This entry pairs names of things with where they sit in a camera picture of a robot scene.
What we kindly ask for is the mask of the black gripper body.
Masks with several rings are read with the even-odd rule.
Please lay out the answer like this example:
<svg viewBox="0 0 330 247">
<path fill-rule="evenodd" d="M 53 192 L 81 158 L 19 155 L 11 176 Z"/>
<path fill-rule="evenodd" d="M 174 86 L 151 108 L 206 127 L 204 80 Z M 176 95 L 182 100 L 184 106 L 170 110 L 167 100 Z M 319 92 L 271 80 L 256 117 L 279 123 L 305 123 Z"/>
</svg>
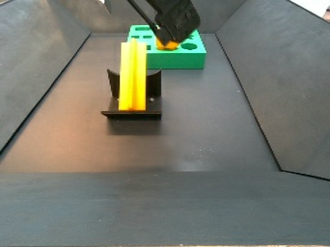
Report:
<svg viewBox="0 0 330 247">
<path fill-rule="evenodd" d="M 200 16 L 191 0 L 146 0 L 154 10 L 155 34 L 162 43 L 183 42 L 200 25 Z"/>
</svg>

